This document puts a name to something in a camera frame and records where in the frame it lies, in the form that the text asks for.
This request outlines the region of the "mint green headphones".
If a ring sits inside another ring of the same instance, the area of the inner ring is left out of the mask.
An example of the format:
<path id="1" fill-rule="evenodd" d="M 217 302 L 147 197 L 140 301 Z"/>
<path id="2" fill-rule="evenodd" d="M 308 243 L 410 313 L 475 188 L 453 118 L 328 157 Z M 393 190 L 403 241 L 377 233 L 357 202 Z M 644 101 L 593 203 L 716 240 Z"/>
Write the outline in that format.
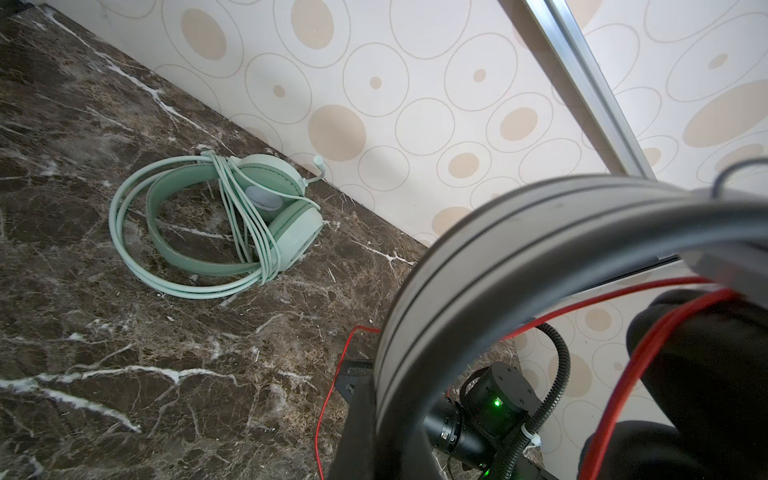
<path id="1" fill-rule="evenodd" d="M 238 260 L 216 263 L 175 250 L 157 222 L 162 204 L 197 184 L 216 182 L 230 226 Z M 109 230 L 128 269 L 154 290 L 178 298 L 204 300 L 228 297 L 255 285 L 265 285 L 288 270 L 320 234 L 324 222 L 319 205 L 306 195 L 310 180 L 288 162 L 267 154 L 245 158 L 203 151 L 150 163 L 128 177 L 112 198 Z M 150 240 L 169 264 L 186 272 L 226 278 L 226 283 L 193 286 L 152 274 L 128 252 L 124 220 L 133 200 L 145 196 Z"/>

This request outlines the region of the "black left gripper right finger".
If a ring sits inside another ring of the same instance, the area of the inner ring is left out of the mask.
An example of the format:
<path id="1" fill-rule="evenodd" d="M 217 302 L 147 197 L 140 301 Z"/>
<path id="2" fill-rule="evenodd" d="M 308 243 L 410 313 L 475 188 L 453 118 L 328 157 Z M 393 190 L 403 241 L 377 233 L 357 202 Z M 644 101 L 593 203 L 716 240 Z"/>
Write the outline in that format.
<path id="1" fill-rule="evenodd" d="M 399 421 L 397 423 L 399 447 L 399 479 L 439 480 L 440 468 L 432 453 L 432 446 L 422 426 Z"/>

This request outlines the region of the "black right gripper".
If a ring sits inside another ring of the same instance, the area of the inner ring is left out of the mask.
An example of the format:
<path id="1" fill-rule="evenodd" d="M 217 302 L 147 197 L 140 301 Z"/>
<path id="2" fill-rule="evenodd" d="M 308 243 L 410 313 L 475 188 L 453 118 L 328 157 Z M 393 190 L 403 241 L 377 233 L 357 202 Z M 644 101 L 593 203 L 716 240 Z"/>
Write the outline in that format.
<path id="1" fill-rule="evenodd" d="M 363 400 L 371 408 L 375 406 L 373 383 L 374 361 L 371 359 L 346 359 L 341 362 L 341 369 L 335 380 L 335 390 L 343 400 L 352 405 Z"/>

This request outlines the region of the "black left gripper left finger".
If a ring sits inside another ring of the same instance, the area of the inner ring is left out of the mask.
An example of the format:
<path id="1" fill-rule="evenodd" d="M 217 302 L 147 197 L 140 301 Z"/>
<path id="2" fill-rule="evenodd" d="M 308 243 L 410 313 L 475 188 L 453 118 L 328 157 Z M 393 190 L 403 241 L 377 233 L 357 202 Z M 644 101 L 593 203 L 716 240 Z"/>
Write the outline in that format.
<path id="1" fill-rule="evenodd" d="M 371 376 L 361 379 L 350 404 L 345 479 L 374 479 L 376 470 L 375 445 L 376 395 Z"/>

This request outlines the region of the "silver aluminium back rail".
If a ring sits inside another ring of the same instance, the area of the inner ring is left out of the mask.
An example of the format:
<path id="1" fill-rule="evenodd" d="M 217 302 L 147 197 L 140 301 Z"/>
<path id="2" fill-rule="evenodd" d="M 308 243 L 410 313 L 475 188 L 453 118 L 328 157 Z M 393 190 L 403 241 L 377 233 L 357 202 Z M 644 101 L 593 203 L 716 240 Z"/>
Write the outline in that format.
<path id="1" fill-rule="evenodd" d="M 578 95 L 586 111 L 583 132 L 608 170 L 654 181 L 656 176 L 567 3 L 525 5 L 564 71 L 561 85 Z"/>

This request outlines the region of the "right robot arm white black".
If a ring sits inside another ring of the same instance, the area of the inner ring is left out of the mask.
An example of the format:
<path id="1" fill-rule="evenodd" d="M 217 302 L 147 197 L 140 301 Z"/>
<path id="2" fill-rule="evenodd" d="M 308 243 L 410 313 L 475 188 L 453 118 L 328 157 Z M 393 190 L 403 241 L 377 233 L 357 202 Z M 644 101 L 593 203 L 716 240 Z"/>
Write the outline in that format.
<path id="1" fill-rule="evenodd" d="M 424 418 L 422 430 L 434 451 L 446 457 L 442 479 L 453 479 L 453 464 L 480 479 L 491 467 L 513 461 L 514 479 L 548 479 L 550 473 L 526 459 L 524 451 L 541 443 L 539 430 L 561 400 L 570 379 L 570 352 L 559 332 L 539 326 L 557 351 L 555 379 L 539 399 L 521 370 L 496 362 L 473 372 L 462 384 L 458 399 L 443 396 Z M 331 389 L 349 404 L 338 452 L 323 479 L 371 479 L 373 452 L 373 370 L 371 359 L 339 360 Z"/>

